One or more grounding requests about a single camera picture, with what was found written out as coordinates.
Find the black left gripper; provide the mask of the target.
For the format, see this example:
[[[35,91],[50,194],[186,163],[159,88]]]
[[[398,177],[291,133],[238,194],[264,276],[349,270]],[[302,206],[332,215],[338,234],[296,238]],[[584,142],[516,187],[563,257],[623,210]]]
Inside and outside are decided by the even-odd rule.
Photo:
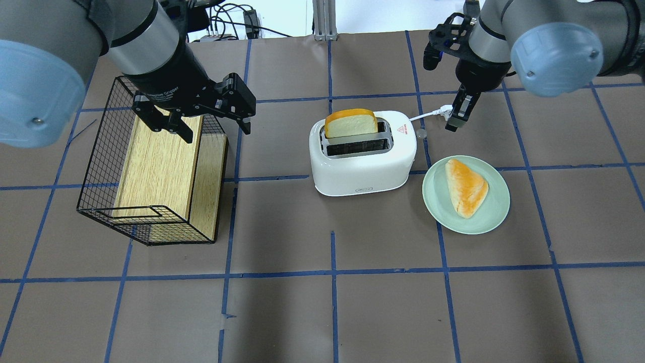
[[[132,110],[153,133],[165,130],[185,143],[193,143],[194,133],[177,111],[184,117],[211,113],[234,119],[244,134],[251,133],[256,98],[242,77],[233,72],[221,82],[210,80],[184,41],[179,42],[173,56],[159,69],[125,76],[147,98],[134,101]],[[162,113],[162,109],[171,113]]]

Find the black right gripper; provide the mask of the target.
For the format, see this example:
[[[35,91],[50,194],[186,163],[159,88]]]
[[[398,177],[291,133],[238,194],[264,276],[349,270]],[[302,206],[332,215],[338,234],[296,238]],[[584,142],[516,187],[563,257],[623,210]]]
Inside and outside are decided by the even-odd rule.
[[[445,130],[456,133],[467,122],[479,99],[479,93],[488,92],[501,85],[509,74],[510,62],[486,60],[478,56],[469,44],[475,25],[471,16],[453,13],[428,34],[428,44],[423,51],[423,67],[427,71],[437,68],[442,56],[449,54],[459,59],[456,77],[461,83],[456,97],[456,116],[446,118]]]

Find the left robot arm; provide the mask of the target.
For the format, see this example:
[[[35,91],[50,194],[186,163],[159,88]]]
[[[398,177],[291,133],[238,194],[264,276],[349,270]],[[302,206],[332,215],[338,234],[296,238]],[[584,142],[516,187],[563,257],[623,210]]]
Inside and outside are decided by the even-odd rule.
[[[107,55],[136,87],[132,110],[191,143],[184,117],[235,120],[250,133],[256,98],[236,73],[208,78],[186,42],[216,1],[2,1],[1,134],[17,148],[58,140]]]

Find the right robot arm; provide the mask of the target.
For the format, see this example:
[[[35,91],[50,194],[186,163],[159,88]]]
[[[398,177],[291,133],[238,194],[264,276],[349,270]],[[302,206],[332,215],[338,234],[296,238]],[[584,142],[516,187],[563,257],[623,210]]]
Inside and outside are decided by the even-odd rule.
[[[465,1],[429,31],[423,66],[458,58],[445,128],[465,126],[482,93],[515,73],[535,96],[571,93],[596,77],[643,77],[643,1]]]

